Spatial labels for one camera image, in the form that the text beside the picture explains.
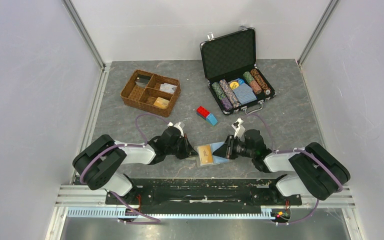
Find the gold credit card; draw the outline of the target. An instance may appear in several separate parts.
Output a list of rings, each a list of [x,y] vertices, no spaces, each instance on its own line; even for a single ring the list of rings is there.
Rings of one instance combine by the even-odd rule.
[[[198,146],[196,151],[198,152],[198,164],[200,166],[212,165],[214,163],[213,152],[209,144]]]

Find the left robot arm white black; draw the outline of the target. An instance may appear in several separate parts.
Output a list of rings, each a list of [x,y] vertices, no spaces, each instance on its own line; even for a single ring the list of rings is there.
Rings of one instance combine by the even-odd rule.
[[[126,143],[116,141],[108,134],[101,135],[72,161],[72,166],[80,175],[79,181],[91,190],[106,189],[117,194],[125,204],[137,198],[134,183],[117,170],[121,165],[155,165],[167,156],[179,160],[197,157],[182,123],[169,125],[161,135],[146,143]]]

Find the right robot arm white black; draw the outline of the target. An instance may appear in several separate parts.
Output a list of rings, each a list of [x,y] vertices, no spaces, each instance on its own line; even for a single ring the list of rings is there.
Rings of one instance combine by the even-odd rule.
[[[271,150],[259,130],[249,129],[241,140],[228,135],[213,156],[228,160],[250,158],[255,168],[264,173],[286,172],[276,179],[269,189],[269,199],[282,204],[293,195],[309,194],[324,201],[341,192],[351,179],[348,169],[317,142],[292,150]]]

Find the blue playing card deck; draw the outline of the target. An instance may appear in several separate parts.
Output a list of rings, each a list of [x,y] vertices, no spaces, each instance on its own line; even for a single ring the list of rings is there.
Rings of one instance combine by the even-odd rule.
[[[253,92],[253,89],[246,83],[240,84],[238,87],[232,90],[237,97],[241,105],[246,105],[250,102],[256,101],[257,97]]]

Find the gold cards in basket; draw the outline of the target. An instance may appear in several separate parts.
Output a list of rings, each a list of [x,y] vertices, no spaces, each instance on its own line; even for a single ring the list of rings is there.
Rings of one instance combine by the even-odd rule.
[[[156,100],[154,101],[153,105],[157,108],[160,109],[167,109],[169,106],[170,101],[168,99],[162,98],[162,97],[157,97]]]

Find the black cards in basket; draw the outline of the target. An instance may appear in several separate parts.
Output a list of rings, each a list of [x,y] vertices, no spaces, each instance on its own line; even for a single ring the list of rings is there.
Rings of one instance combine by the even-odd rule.
[[[151,80],[151,76],[148,76],[148,75],[138,75],[136,77],[136,80],[135,80],[135,83],[137,86],[141,87],[141,88],[145,88],[149,81]]]

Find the blue toy brick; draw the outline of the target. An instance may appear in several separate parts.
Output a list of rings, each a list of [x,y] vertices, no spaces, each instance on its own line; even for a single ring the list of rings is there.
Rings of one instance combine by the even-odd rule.
[[[205,120],[210,123],[212,126],[215,126],[217,123],[218,123],[218,120],[216,119],[216,117],[212,114],[212,113],[209,113]]]

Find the red toy brick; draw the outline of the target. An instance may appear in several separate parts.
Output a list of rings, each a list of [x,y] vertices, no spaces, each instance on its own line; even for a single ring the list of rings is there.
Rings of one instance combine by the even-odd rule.
[[[208,115],[210,114],[210,112],[206,108],[204,108],[203,106],[199,106],[196,109],[196,114],[198,116],[200,116],[201,118],[203,118],[204,120],[206,120]]]

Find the purple poker chip row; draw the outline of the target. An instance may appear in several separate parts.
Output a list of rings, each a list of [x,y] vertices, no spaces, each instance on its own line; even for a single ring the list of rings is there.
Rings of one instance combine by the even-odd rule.
[[[225,95],[227,96],[228,100],[232,104],[234,108],[238,108],[241,106],[241,103],[239,102],[238,98],[236,97],[233,90],[228,85],[227,81],[225,79],[220,80],[219,85],[221,89],[224,91]]]

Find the green poker chip row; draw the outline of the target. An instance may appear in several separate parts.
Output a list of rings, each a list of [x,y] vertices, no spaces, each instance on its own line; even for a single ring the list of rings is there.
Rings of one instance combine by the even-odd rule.
[[[217,98],[221,101],[224,109],[226,111],[231,110],[233,108],[233,106],[232,106],[231,102],[229,101],[227,95],[225,94],[225,92],[221,88],[220,84],[218,82],[213,82],[211,84],[211,87],[214,90]]]

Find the yellow dealer button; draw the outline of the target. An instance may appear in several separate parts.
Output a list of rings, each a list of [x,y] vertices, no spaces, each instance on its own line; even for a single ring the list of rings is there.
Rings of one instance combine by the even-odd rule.
[[[230,87],[232,90],[238,88],[239,86],[240,86],[240,84],[239,84],[239,82],[236,81],[236,80],[233,80],[233,81],[229,82],[229,87]]]

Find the brown wicker divided basket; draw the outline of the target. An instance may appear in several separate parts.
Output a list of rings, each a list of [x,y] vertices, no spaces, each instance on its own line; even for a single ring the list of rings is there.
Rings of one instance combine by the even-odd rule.
[[[136,85],[135,80],[138,75],[151,76],[151,79],[145,88]],[[165,92],[160,89],[162,84],[174,85],[176,89],[173,93]],[[129,107],[167,118],[172,113],[180,93],[181,87],[178,79],[136,69],[120,92],[120,96],[123,103]],[[167,109],[161,109],[153,105],[158,97],[170,101]]]

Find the green pink chip row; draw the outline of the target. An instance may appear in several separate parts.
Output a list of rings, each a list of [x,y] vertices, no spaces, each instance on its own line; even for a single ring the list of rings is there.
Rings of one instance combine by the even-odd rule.
[[[254,79],[254,77],[251,75],[249,71],[246,71],[242,75],[246,82],[249,84],[249,86],[252,88],[253,92],[258,95],[262,92],[262,88],[257,83],[257,81]]]

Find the brown poker chip row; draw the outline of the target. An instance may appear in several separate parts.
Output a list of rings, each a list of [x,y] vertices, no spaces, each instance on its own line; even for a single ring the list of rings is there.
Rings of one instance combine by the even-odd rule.
[[[267,82],[264,80],[263,76],[259,73],[259,71],[257,69],[252,69],[250,71],[250,74],[253,76],[253,78],[256,80],[256,82],[259,84],[259,86],[264,91],[264,94],[266,96],[268,96],[272,93],[269,85],[267,84]]]

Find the black poker chip case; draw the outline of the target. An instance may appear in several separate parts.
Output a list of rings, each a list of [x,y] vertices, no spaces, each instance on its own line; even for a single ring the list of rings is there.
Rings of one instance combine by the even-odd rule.
[[[257,67],[256,30],[253,27],[242,26],[236,32],[216,38],[209,35],[207,41],[200,43],[199,49],[208,88],[225,116],[247,111],[256,105],[262,109],[264,102],[276,96],[276,90]],[[220,80],[231,82],[238,78],[243,79],[243,73],[253,69],[257,69],[262,75],[271,89],[271,94],[265,95],[263,90],[260,94],[253,92],[257,100],[225,110],[212,88],[212,83],[219,83]]]

